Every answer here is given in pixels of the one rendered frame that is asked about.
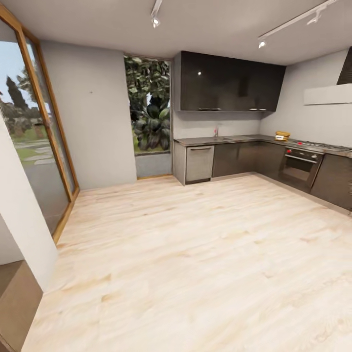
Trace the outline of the popcorn bag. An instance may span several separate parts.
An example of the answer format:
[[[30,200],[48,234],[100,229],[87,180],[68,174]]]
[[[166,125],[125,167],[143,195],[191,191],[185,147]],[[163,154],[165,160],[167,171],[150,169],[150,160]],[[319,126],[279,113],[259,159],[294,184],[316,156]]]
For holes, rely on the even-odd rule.
[[[289,132],[277,131],[277,132],[276,132],[276,137],[275,137],[275,139],[276,139],[276,140],[281,140],[281,141],[286,142],[286,141],[289,141],[289,140],[288,140],[289,135],[290,135]]]

